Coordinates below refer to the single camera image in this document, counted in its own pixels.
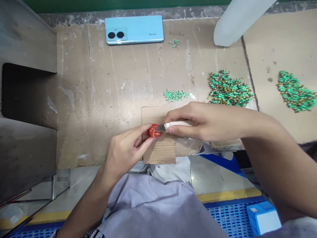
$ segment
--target wooden work surface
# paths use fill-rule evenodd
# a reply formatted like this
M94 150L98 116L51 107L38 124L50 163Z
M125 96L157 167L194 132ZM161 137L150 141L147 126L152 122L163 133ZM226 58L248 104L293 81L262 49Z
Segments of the wooden work surface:
M196 100L207 102L208 73L230 70L230 76L250 75L242 41L229 48L213 44L217 19L166 20L164 42L108 46L104 24L59 25L57 87L48 90L48 106L58 123L58 169L103 164L113 135L141 125L141 108ZM172 48L172 39L180 45ZM167 102L165 90L192 93ZM249 107L256 109L252 102ZM176 156L197 153L202 143L176 138Z
M294 113L277 89L279 71L294 73L317 92L317 9L261 17L244 35L261 112L271 115L298 143L317 139L317 107Z

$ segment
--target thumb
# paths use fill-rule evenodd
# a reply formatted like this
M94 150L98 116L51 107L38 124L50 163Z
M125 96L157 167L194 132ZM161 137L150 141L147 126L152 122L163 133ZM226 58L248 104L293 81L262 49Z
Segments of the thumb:
M198 134L197 127L191 126L171 126L167 129L168 133L180 137L193 137L196 138Z

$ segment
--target red plastic part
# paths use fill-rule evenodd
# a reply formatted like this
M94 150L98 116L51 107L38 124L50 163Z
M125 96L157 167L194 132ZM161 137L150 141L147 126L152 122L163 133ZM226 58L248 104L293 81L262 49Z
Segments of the red plastic part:
M156 130L158 129L158 126L159 126L158 124L153 124L153 125L150 127L150 129L148 130L149 135L150 135L151 137L156 138L156 137L159 137L159 136L162 134L162 132L156 131Z

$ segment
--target white knife handle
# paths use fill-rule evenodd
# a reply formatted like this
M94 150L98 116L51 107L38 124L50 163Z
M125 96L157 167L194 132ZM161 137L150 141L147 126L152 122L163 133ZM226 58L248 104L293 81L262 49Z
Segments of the white knife handle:
M165 123L164 124L165 131L167 132L167 130L168 130L168 128L170 126L176 126L176 125L180 125L180 126L194 126L195 123L192 120Z

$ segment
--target green wall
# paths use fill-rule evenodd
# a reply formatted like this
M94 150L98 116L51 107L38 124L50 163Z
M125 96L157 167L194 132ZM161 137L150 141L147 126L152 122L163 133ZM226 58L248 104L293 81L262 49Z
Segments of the green wall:
M227 5L230 1L231 0L24 0L36 13ZM290 2L290 0L281 0L280 2Z

